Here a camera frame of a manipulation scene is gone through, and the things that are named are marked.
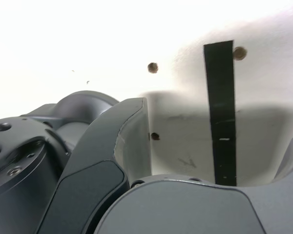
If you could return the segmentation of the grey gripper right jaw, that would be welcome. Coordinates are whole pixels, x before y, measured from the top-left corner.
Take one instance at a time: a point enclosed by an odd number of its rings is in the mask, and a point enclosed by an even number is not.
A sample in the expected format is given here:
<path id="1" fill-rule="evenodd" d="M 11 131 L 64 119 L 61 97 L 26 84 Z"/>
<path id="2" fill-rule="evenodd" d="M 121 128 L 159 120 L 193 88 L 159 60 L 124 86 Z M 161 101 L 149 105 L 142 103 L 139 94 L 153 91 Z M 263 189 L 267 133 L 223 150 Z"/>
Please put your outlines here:
<path id="1" fill-rule="evenodd" d="M 293 139 L 285 153 L 293 159 Z M 231 187 L 158 179 L 122 195 L 97 234 L 293 234 L 293 167 L 273 183 Z"/>

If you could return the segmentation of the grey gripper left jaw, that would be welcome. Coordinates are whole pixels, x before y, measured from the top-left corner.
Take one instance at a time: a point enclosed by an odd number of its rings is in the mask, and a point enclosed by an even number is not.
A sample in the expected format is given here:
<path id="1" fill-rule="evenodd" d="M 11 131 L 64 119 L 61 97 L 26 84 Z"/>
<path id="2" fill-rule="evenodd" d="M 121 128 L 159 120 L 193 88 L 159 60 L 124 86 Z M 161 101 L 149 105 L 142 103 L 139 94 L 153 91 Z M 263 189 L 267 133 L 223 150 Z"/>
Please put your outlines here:
<path id="1" fill-rule="evenodd" d="M 126 99 L 93 121 L 74 148 L 37 228 L 92 234 L 132 182 L 152 173 L 147 100 Z"/>

